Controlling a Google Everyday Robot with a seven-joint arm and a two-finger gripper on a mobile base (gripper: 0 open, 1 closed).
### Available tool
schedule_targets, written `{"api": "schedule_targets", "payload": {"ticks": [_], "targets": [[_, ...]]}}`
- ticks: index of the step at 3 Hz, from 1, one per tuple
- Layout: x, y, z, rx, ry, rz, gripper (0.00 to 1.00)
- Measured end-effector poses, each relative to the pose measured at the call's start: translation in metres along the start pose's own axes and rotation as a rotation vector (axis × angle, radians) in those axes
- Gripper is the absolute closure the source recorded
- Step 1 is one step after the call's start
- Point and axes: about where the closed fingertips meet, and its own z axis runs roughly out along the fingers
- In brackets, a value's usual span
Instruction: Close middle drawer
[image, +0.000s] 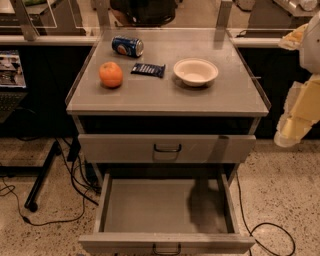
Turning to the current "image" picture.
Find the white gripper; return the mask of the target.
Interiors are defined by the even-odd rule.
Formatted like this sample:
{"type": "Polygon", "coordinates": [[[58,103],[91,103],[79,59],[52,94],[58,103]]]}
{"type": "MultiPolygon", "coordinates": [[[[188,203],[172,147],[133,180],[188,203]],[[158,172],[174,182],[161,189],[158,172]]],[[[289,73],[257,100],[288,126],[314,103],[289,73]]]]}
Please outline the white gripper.
{"type": "MultiPolygon", "coordinates": [[[[300,66],[310,73],[320,73],[320,12],[308,24],[303,24],[283,36],[278,46],[299,50],[300,66]]],[[[320,75],[312,75],[305,83],[294,82],[284,103],[274,142],[280,147],[292,147],[301,142],[320,121],[320,75]]]]}

